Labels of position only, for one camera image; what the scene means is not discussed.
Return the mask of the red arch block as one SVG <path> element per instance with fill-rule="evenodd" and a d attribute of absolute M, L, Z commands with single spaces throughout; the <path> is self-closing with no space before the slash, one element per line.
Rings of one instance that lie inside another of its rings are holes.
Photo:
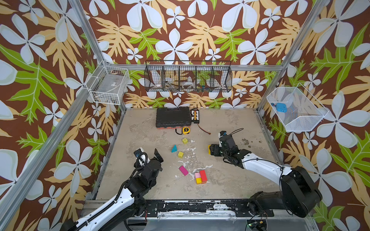
<path fill-rule="evenodd" d="M 207 183 L 208 178 L 207 178 L 205 170 L 201 170 L 199 173 L 200 173 L 201 183 L 202 184 Z"/>

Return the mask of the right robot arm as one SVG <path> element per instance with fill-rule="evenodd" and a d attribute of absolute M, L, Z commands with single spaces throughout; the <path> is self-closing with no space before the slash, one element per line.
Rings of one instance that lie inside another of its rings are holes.
<path fill-rule="evenodd" d="M 255 172 L 279 186 L 276 192 L 257 192 L 248 202 L 252 215 L 269 210 L 286 210 L 300 218 L 306 217 L 323 196 L 303 167 L 288 167 L 263 159 L 246 149 L 239 149 L 232 135 L 224 134 L 218 144 L 208 147 L 209 155 L 221 157 L 227 164 Z"/>

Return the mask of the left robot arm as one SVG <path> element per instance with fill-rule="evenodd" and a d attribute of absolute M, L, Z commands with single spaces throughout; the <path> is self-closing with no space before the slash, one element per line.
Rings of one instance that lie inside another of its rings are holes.
<path fill-rule="evenodd" d="M 111 230 L 120 222 L 145 211 L 146 195 L 157 183 L 157 177 L 162 171 L 163 157 L 154 149 L 154 157 L 148 158 L 141 148 L 134 152 L 136 162 L 134 171 L 128 180 L 120 186 L 117 194 L 95 211 L 73 221 L 65 221 L 62 231 L 105 231 Z"/>

